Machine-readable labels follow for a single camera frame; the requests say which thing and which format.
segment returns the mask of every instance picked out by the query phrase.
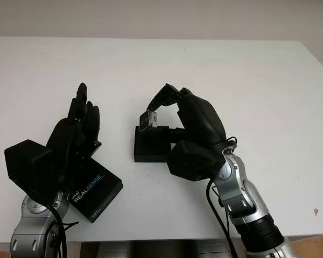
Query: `table surface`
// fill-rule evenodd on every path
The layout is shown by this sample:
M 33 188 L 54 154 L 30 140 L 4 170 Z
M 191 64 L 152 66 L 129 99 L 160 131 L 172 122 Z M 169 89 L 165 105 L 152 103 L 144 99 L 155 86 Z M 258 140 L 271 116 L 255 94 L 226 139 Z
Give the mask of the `table surface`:
M 10 241 L 25 195 L 7 177 L 4 149 L 44 145 L 80 82 L 100 107 L 94 159 L 124 188 L 93 224 L 71 206 L 64 221 L 80 223 L 68 241 L 224 236 L 206 180 L 134 163 L 135 125 L 165 83 L 211 102 L 283 234 L 323 233 L 323 66 L 301 43 L 0 37 L 0 242 Z M 161 107 L 159 125 L 181 126 L 176 111 Z

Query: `robotic hand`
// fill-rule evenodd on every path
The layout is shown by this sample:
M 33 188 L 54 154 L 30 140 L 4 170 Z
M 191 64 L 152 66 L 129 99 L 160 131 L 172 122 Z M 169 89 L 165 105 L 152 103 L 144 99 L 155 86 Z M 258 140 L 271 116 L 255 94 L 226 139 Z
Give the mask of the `robotic hand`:
M 68 210 L 67 184 L 101 145 L 99 109 L 86 101 L 87 88 L 81 83 L 68 117 L 57 123 L 46 147 L 25 140 L 5 150 L 9 178 L 27 194 L 11 239 L 13 258 L 57 257 L 61 241 L 67 257 L 64 225 L 76 224 L 62 223 Z
M 177 103 L 184 129 L 157 126 L 155 111 Z M 228 238 L 231 254 L 237 257 L 226 229 L 209 199 L 212 182 L 219 203 L 241 235 L 249 258 L 298 258 L 287 238 L 275 226 L 256 187 L 247 179 L 243 161 L 233 154 L 237 141 L 227 139 L 212 105 L 188 89 L 178 91 L 166 84 L 140 116 L 136 127 L 135 161 L 167 162 L 170 173 L 187 180 L 210 178 L 207 198 Z M 175 143 L 171 150 L 170 143 Z

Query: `black cable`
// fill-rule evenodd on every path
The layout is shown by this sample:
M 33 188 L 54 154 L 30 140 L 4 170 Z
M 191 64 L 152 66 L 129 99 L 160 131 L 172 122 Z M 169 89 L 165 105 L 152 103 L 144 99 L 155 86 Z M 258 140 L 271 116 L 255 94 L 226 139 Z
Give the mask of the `black cable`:
M 227 228 L 227 234 L 230 237 L 230 226 L 228 224 L 228 214 L 226 212 L 226 228 Z
M 78 224 L 79 221 L 73 222 L 73 223 L 64 223 L 64 225 L 66 225 L 67 227 L 65 227 L 65 231 L 73 226 L 75 226 L 76 224 Z
M 60 246 L 58 246 L 58 253 L 59 253 L 59 258 L 62 258 Z
M 219 214 L 217 213 L 217 211 L 216 211 L 216 209 L 215 209 L 215 207 L 214 207 L 214 205 L 213 205 L 212 201 L 210 200 L 210 197 L 209 197 L 209 190 L 210 190 L 210 186 L 212 185 L 212 183 L 213 183 L 213 179 L 210 179 L 210 180 L 209 180 L 209 182 L 208 182 L 207 188 L 206 188 L 206 197 L 207 197 L 208 204 L 209 204 L 210 208 L 212 209 L 212 211 L 213 211 L 213 213 L 214 213 L 214 215 L 215 215 L 216 219 L 218 220 L 218 222 L 219 222 L 219 224 L 220 224 L 220 226 L 221 226 L 222 230 L 224 231 L 224 234 L 225 234 L 226 239 L 227 239 L 227 241 L 228 241 L 228 245 L 229 245 L 229 247 L 230 247 L 230 251 L 231 251 L 232 258 L 238 258 L 238 255 L 237 255 L 237 252 L 236 252 L 235 246 L 234 246 L 234 245 L 233 245 L 233 243 L 232 243 L 232 240 L 231 240 L 231 238 L 230 238 L 230 236 L 229 236 L 229 234 L 228 234 L 228 232 L 227 232 L 227 230 L 226 230 L 226 228 L 225 228 L 225 225 L 224 225 L 224 223 L 222 222 L 222 220 L 221 220 L 221 218 L 220 218 Z
M 220 196 L 218 194 L 217 191 L 215 191 L 215 188 L 217 188 L 216 186 L 212 186 L 212 190 L 215 193 L 215 195 L 217 195 L 217 197 L 220 199 Z M 229 226 L 229 221 L 228 221 L 228 213 L 226 212 L 226 228 L 227 228 L 227 233 L 228 236 L 230 236 L 230 226 Z
M 235 140 L 235 142 L 236 142 L 236 144 L 238 143 L 237 137 L 235 137 L 235 136 L 232 136 L 232 137 L 228 138 L 226 141 L 229 141 L 229 140 L 231 140 L 231 139 L 234 139 L 234 140 Z
M 46 205 L 48 210 L 54 215 L 56 222 L 59 226 L 59 235 L 61 237 L 61 243 L 62 243 L 62 257 L 67 258 L 67 245 L 66 245 L 66 234 L 65 234 L 65 229 L 64 229 L 64 224 L 62 223 L 62 219 L 60 217 L 60 214 L 55 210 L 54 207 L 50 205 Z

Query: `realsense box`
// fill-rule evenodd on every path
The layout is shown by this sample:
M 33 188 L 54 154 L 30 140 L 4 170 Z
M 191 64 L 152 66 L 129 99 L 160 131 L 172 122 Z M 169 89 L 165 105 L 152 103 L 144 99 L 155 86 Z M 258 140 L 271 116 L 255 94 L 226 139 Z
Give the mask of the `realsense box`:
M 123 188 L 121 179 L 94 161 L 87 160 L 68 183 L 69 202 L 94 222 Z

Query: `black box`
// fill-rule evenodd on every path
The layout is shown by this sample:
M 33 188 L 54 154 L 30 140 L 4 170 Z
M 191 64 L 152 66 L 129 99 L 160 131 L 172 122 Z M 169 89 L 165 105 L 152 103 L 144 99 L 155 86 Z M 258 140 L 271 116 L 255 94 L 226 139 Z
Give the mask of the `black box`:
M 135 162 L 166 162 L 171 151 L 168 126 L 158 126 L 140 132 L 135 127 L 134 161 Z
M 69 202 L 94 222 L 123 188 L 121 179 L 89 159 L 68 183 Z

